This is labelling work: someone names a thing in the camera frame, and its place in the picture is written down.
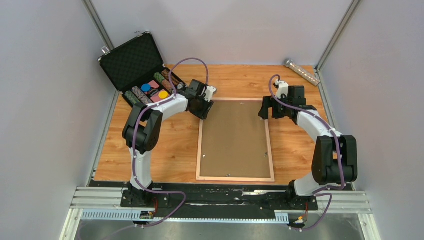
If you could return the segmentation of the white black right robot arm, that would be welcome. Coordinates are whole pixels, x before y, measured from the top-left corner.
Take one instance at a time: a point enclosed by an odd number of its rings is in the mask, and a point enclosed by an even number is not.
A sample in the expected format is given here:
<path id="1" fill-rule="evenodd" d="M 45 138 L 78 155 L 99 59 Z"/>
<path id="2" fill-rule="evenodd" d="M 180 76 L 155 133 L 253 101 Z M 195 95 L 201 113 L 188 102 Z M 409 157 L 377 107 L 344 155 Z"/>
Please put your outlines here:
<path id="1" fill-rule="evenodd" d="M 307 104 L 301 85 L 278 86 L 277 94 L 264 96 L 258 116 L 263 120 L 289 118 L 315 142 L 311 171 L 289 183 L 286 204 L 298 209 L 325 189 L 342 190 L 358 178 L 357 140 L 332 128 L 313 105 Z"/>

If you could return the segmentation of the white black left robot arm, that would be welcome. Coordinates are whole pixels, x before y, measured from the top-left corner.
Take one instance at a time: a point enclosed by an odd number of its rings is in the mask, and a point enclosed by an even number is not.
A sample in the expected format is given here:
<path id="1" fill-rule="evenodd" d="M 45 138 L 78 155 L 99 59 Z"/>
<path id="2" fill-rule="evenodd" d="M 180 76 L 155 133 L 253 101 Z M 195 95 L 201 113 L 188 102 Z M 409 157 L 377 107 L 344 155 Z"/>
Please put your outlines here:
<path id="1" fill-rule="evenodd" d="M 217 89 L 214 86 L 192 80 L 189 86 L 176 89 L 174 93 L 157 103 L 137 103 L 133 106 L 122 137 L 131 154 L 131 179 L 128 190 L 140 206 L 149 206 L 153 201 L 150 186 L 152 151 L 161 133 L 162 123 L 183 112 L 205 120 L 214 102 Z"/>

